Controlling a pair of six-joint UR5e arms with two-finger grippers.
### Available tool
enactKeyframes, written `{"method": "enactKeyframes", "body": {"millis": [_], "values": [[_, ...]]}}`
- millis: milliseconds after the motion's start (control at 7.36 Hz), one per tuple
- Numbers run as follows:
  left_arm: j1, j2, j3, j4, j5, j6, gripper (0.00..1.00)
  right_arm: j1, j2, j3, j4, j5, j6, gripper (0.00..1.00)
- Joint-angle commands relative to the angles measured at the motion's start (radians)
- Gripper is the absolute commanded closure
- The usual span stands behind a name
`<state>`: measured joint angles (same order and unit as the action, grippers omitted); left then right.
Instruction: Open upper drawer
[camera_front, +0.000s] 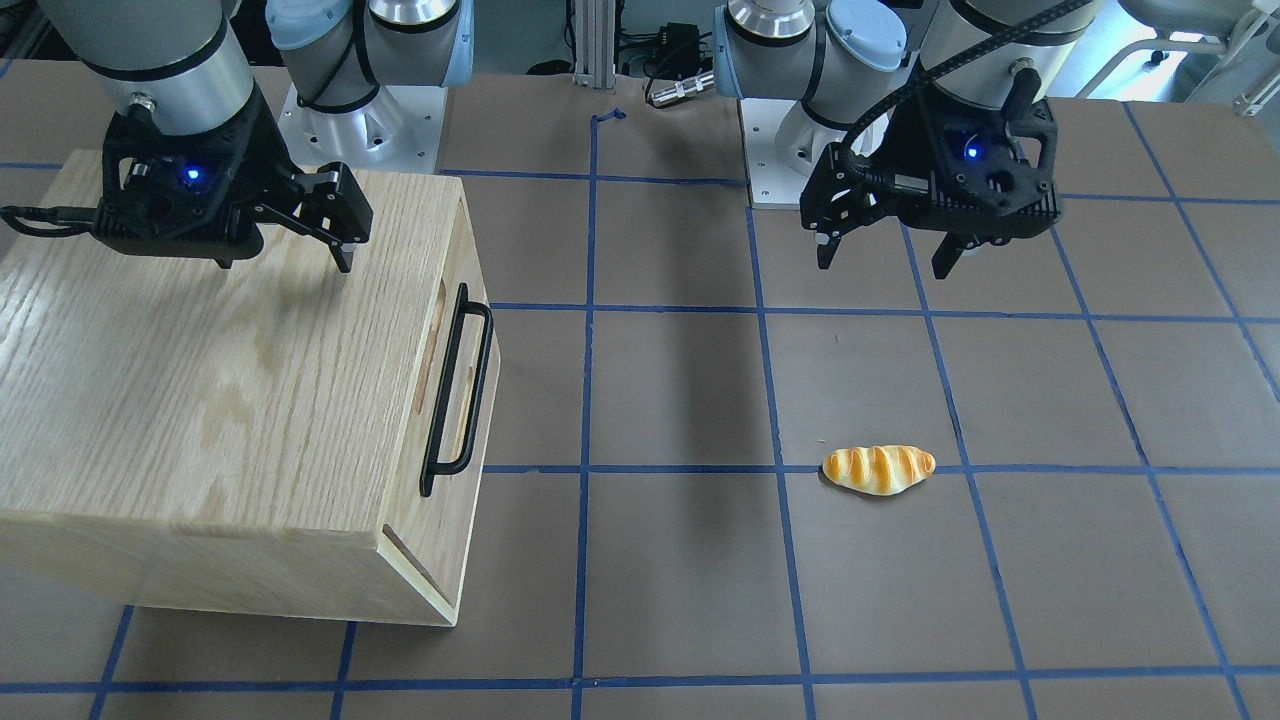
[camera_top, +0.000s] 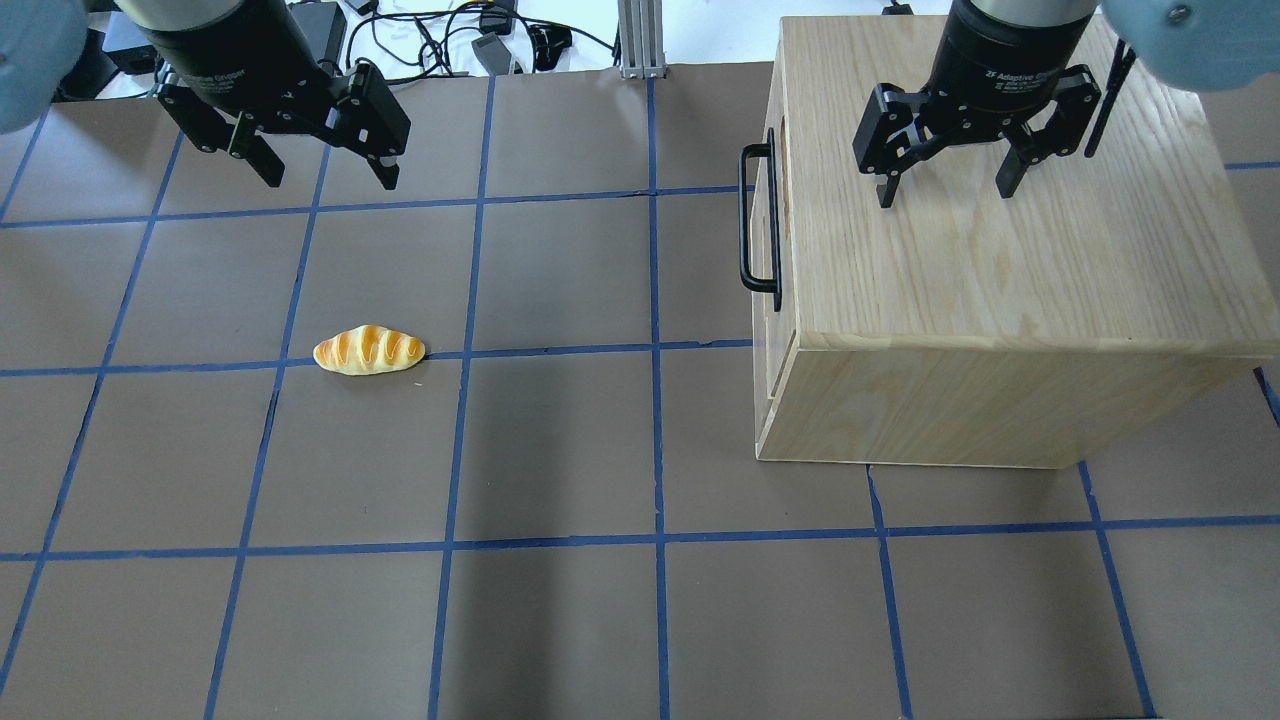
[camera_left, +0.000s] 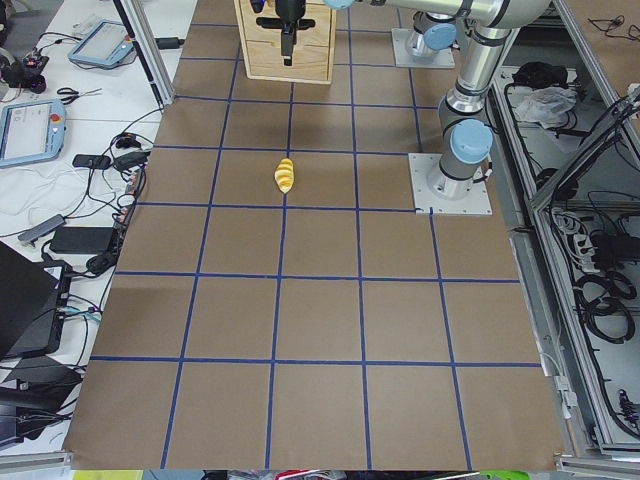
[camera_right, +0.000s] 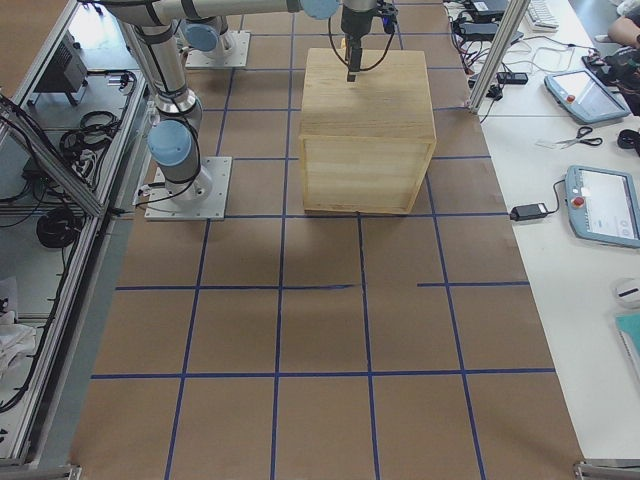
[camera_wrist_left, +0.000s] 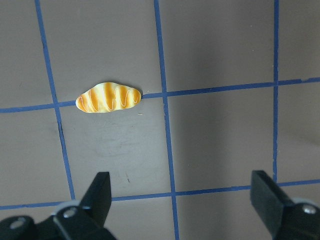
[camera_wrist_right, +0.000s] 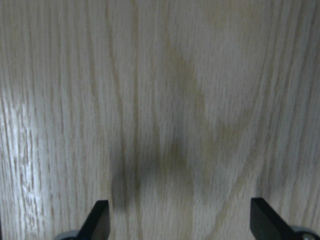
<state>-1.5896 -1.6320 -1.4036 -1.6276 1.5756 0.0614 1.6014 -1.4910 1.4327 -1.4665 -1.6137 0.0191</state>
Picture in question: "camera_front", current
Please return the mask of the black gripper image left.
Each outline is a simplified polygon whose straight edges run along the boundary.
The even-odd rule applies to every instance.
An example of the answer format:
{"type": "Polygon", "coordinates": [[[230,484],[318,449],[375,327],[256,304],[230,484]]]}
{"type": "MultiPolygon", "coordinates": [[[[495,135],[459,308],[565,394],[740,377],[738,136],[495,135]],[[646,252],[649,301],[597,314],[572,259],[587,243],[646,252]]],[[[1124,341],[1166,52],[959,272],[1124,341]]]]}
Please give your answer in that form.
{"type": "Polygon", "coordinates": [[[320,241],[346,274],[372,222],[344,163],[300,170],[264,100],[197,135],[161,135],[141,105],[108,124],[91,234],[116,252],[228,268],[262,251],[257,223],[266,223],[320,241]]]}

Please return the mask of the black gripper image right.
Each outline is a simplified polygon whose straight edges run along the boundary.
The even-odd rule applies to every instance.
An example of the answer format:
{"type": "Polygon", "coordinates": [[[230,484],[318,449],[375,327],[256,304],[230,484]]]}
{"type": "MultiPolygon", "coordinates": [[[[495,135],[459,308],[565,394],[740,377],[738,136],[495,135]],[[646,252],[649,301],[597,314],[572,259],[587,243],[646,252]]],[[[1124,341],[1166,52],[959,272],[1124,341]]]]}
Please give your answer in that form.
{"type": "Polygon", "coordinates": [[[1032,238],[1055,225],[1059,128],[1039,88],[1014,85],[992,109],[929,86],[893,110],[874,152],[828,145],[800,197],[818,269],[831,268],[846,234],[888,217],[946,233],[931,259],[937,281],[986,238],[1032,238]]]}

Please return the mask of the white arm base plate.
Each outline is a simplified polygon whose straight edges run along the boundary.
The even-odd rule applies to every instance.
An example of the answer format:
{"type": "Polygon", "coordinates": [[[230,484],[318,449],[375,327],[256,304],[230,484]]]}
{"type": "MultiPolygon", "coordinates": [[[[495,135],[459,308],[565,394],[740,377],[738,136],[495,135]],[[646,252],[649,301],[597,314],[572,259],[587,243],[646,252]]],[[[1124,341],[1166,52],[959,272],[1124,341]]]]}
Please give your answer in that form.
{"type": "Polygon", "coordinates": [[[846,135],[810,118],[799,100],[744,99],[740,120],[756,209],[797,210],[818,156],[846,135]]]}
{"type": "Polygon", "coordinates": [[[298,165],[433,174],[448,97],[443,87],[384,86],[367,105],[328,114],[298,106],[292,87],[278,127],[298,165]]]}

